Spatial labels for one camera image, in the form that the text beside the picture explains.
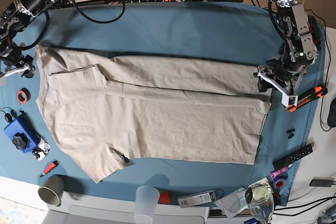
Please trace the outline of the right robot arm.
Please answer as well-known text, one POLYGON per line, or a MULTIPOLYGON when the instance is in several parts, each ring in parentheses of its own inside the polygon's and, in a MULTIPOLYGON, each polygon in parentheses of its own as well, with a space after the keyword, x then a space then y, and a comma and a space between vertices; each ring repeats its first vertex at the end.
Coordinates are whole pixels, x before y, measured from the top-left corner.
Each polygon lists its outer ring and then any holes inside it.
POLYGON ((1 63, 5 69, 1 71, 1 79, 18 74, 21 77, 32 78, 35 74, 33 57, 22 54, 38 45, 47 32, 50 24, 48 10, 60 0, 14 0, 4 11, 1 12, 1 63), (35 18, 44 14, 45 25, 30 45, 17 45, 13 38, 23 32, 35 18))

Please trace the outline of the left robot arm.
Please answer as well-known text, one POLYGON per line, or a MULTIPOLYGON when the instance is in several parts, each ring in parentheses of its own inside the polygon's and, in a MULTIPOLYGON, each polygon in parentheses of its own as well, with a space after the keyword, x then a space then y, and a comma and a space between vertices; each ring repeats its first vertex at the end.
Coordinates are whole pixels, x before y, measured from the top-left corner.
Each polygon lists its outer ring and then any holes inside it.
POLYGON ((318 25, 299 0, 269 0, 268 13, 283 40, 278 51, 280 57, 258 66, 254 76, 258 78, 260 92, 278 90, 285 109, 294 111, 309 99, 298 96, 297 92, 307 67, 315 64, 319 56, 318 25))

